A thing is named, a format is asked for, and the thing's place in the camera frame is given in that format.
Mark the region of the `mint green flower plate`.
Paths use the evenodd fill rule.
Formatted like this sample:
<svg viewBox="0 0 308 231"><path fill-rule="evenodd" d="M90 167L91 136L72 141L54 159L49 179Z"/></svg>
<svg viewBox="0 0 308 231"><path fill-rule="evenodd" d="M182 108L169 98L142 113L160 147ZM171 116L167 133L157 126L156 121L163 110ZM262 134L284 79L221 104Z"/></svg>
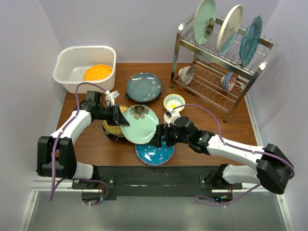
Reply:
<svg viewBox="0 0 308 231"><path fill-rule="evenodd" d="M147 144L154 137L159 120L148 106L137 104L129 107L124 113L129 126L121 126L124 137L134 144Z"/></svg>

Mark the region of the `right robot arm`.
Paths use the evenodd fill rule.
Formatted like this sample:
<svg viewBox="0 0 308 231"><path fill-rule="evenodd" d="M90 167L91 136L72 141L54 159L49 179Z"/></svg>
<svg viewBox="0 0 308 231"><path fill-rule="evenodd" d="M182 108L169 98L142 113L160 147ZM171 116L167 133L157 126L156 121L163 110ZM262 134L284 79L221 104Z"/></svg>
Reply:
<svg viewBox="0 0 308 231"><path fill-rule="evenodd" d="M295 175L294 166L274 144L249 146L224 139L219 135L199 130L186 116L181 116L172 124L157 125L150 144L162 147L177 143L187 144L193 151L214 156L222 156L241 163L241 166L221 166L212 177L215 185L226 189L230 184L252 183L275 194L283 194L288 181Z"/></svg>

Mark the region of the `orange dotted scalloped plate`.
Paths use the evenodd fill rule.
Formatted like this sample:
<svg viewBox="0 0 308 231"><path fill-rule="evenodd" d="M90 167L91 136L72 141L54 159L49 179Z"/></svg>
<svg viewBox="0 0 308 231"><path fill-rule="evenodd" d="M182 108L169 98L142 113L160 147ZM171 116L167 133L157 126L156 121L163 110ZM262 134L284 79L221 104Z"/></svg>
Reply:
<svg viewBox="0 0 308 231"><path fill-rule="evenodd" d="M112 68L105 64L97 64L86 70L84 74L84 81L98 81L104 80L112 73Z"/></svg>

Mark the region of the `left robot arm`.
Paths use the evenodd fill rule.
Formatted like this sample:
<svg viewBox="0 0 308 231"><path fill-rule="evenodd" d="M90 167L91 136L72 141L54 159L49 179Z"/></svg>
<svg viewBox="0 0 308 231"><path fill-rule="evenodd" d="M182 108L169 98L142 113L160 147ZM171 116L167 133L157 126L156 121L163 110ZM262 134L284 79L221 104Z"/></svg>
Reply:
<svg viewBox="0 0 308 231"><path fill-rule="evenodd" d="M107 106L101 104L101 93L88 91L86 99L79 101L69 119L54 133L38 140L37 173L41 177L51 177L51 191L55 191L56 178L83 179L89 189L96 188L100 177L94 174L94 166L77 161L74 143L94 120L106 121L111 126L129 126L120 106L115 103L118 91L105 93Z"/></svg>

